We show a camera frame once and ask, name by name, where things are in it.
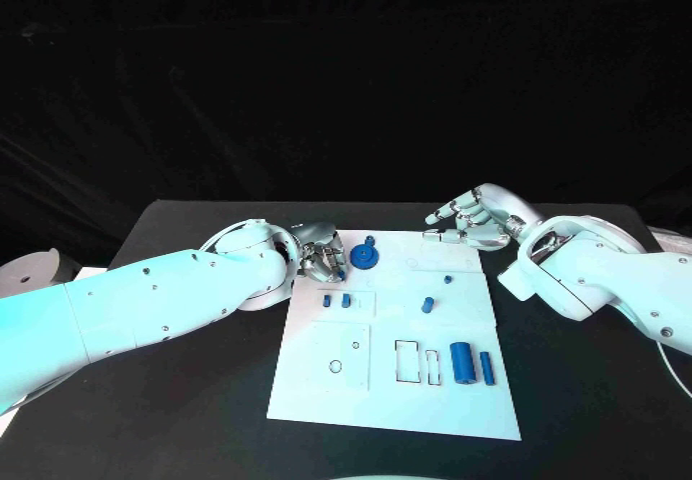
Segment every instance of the blue object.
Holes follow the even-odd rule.
[[[365,237],[365,243],[356,245],[351,250],[351,264],[361,270],[368,270],[378,264],[380,253],[375,249],[375,238]]]
[[[455,367],[455,381],[463,385],[476,383],[476,369],[473,368],[472,346],[466,342],[450,345],[452,365]]]
[[[436,303],[436,299],[433,297],[426,297],[426,301],[423,302],[423,313],[430,313],[433,310],[433,304]]]
[[[486,385],[495,385],[493,366],[491,365],[491,354],[488,352],[480,352],[480,364],[483,365]]]

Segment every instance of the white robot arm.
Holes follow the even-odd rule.
[[[0,300],[0,414],[84,365],[175,338],[292,296],[293,280],[341,282],[346,262],[335,226],[293,229],[248,220],[199,250]]]
[[[591,216],[545,219],[508,190],[483,184],[427,217],[456,215],[457,230],[431,241],[498,250],[514,238],[518,259],[498,279],[519,300],[534,294],[573,320],[613,305],[645,335],[692,355],[692,256],[646,253],[635,238]]]

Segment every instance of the black background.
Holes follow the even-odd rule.
[[[156,202],[111,266],[201,245],[237,219],[267,217],[290,225],[329,216],[344,229],[416,230],[434,208]],[[550,216],[591,213],[656,250],[628,207],[538,208]],[[496,278],[517,259],[517,243],[480,257],[521,442],[269,420],[289,307],[282,302],[258,312],[237,311],[191,334],[88,365],[22,407],[0,438],[0,478],[687,478],[691,402],[656,344],[610,307],[576,322],[537,297],[517,300]],[[678,373],[691,379],[692,357],[666,350]],[[449,361],[449,351],[440,353]]]
[[[692,233],[691,19],[658,2],[16,2],[3,260],[158,198],[633,205]]]

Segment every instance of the blue lid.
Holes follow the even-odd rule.
[[[374,245],[375,239],[368,235],[365,243],[356,245],[351,250],[351,263],[361,270],[368,270],[378,264],[380,253]]]

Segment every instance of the black tabletop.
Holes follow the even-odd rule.
[[[247,218],[282,226],[328,220],[344,229],[423,230],[436,207],[159,201],[111,268],[198,248]],[[658,250],[630,208],[538,208],[550,216],[604,218]],[[610,307],[574,322],[538,298],[519,302],[496,279],[515,252],[517,246],[482,253],[482,262],[522,442],[267,420],[283,302],[84,368],[21,409],[0,438],[0,478],[685,478],[692,402],[656,344]],[[668,351],[692,381],[692,359]]]

